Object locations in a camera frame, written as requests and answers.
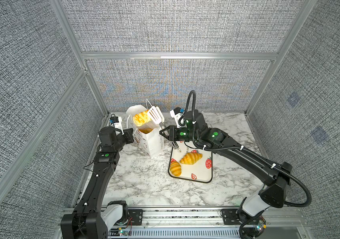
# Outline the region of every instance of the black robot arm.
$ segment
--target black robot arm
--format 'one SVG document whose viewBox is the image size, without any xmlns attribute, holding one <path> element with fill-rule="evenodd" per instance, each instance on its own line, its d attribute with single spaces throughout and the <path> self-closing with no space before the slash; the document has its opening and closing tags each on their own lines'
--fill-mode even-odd
<svg viewBox="0 0 340 239">
<path fill-rule="evenodd" d="M 193 97 L 192 110 L 187 111 L 191 97 Z M 292 166 L 290 164 L 287 162 L 278 164 L 268 160 L 239 144 L 226 132 L 218 128 L 209 128 L 203 115 L 195 109 L 194 90 L 189 93 L 185 113 L 181 117 L 178 115 L 177 119 L 178 127 L 171 125 L 160 131 L 160 135 L 170 141 L 191 141 L 199 149 L 222 155 L 241 165 L 263 182 L 263 187 L 249 198 L 245 198 L 236 211 L 237 218 L 242 222 L 239 228 L 241 238 L 245 237 L 243 234 L 244 225 L 253 220 L 258 221 L 258 218 L 262 218 L 261 214 L 268 207 L 281 208 L 284 204 L 306 207 L 311 203 L 311 193 L 300 180 L 291 175 Z M 307 196 L 306 202 L 290 203 L 285 201 L 290 188 L 290 179 L 304 190 Z M 263 232 L 263 225 L 259 226 L 260 231 L 248 232 L 248 235 L 251 237 L 260 235 Z"/>
<path fill-rule="evenodd" d="M 124 134 L 122 134 L 120 129 L 109 126 L 101 129 L 99 137 L 101 140 L 100 150 L 96 152 L 93 160 L 94 167 L 91 171 L 92 175 L 89 184 L 73 213 L 62 217 L 61 231 L 63 239 L 105 239 L 110 230 L 101 218 L 102 199 L 120 159 L 119 151 L 122 150 L 125 144 L 134 142 L 133 129 L 124 130 Z M 121 205 L 119 208 L 115 208 L 115 211 L 119 210 L 119 213 L 122 211 L 117 220 L 119 219 L 121 222 L 127 220 L 128 208 L 124 201 L 109 204 Z"/>
</svg>

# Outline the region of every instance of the white tray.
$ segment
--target white tray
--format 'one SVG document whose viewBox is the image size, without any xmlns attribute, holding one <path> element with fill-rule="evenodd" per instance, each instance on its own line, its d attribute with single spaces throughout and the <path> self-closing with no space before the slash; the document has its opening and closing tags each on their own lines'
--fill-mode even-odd
<svg viewBox="0 0 340 239">
<path fill-rule="evenodd" d="M 171 157 L 169 160 L 169 168 L 168 173 L 170 176 L 176 179 L 186 179 L 196 182 L 203 182 L 209 183 L 212 180 L 212 152 L 204 151 L 200 149 L 193 149 L 195 148 L 192 142 L 186 142 L 187 145 L 193 148 L 189 148 L 185 145 L 183 141 L 178 141 L 178 146 L 181 149 L 181 153 L 177 150 L 172 149 Z M 176 160 L 178 163 L 179 161 L 185 156 L 186 153 L 192 152 L 193 150 L 197 150 L 197 152 L 201 153 L 203 156 L 200 160 L 198 160 L 193 165 L 184 165 L 181 164 L 182 173 L 179 176 L 174 176 L 170 172 L 170 163 L 172 160 Z"/>
</svg>

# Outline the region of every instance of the spatula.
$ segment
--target spatula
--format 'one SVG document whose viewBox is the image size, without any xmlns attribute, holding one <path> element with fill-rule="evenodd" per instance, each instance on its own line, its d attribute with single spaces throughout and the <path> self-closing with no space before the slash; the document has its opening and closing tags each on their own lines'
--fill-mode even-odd
<svg viewBox="0 0 340 239">
<path fill-rule="evenodd" d="M 159 107 L 152 106 L 148 112 L 147 115 L 150 117 L 150 119 L 158 124 L 162 129 L 165 129 L 165 124 L 163 123 L 165 121 L 165 118 L 163 117 L 163 114 Z M 178 152 L 181 152 L 181 149 L 179 148 L 178 144 L 174 141 L 171 142 L 173 148 L 177 150 Z"/>
</svg>

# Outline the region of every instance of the white marble surface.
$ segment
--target white marble surface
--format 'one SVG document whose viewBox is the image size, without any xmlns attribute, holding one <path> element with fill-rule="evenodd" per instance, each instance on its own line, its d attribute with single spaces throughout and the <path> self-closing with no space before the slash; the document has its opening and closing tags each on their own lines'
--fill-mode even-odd
<svg viewBox="0 0 340 239">
<path fill-rule="evenodd" d="M 126 124 L 125 113 L 122 116 Z M 258 146 L 242 113 L 203 113 L 209 127 L 227 132 L 236 141 L 259 153 Z M 164 113 L 165 124 L 175 122 Z M 120 161 L 106 189 L 103 205 L 110 201 L 125 200 L 129 206 L 181 205 L 181 206 L 238 206 L 262 183 L 249 171 L 233 161 L 213 154 L 213 176 L 208 184 L 175 179 L 169 176 L 170 142 L 165 149 L 150 159 L 137 143 L 125 145 Z"/>
</svg>

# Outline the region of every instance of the white paper bag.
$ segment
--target white paper bag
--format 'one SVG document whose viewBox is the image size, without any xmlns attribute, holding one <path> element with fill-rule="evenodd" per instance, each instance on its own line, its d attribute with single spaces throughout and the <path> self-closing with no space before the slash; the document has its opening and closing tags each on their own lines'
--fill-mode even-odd
<svg viewBox="0 0 340 239">
<path fill-rule="evenodd" d="M 161 127 L 155 124 L 152 120 L 140 127 L 136 126 L 136 124 L 133 122 L 134 115 L 146 110 L 147 108 L 142 105 L 131 106 L 126 111 L 126 114 L 128 117 L 130 115 L 128 124 L 130 125 L 129 127 L 133 128 L 133 132 L 135 132 L 133 135 L 135 141 L 137 141 L 137 143 L 148 153 L 150 158 L 153 158 L 162 152 L 164 148 L 163 137 L 159 135 Z M 141 128 L 152 128 L 153 130 L 150 133 L 142 133 L 141 131 L 136 130 Z"/>
</svg>

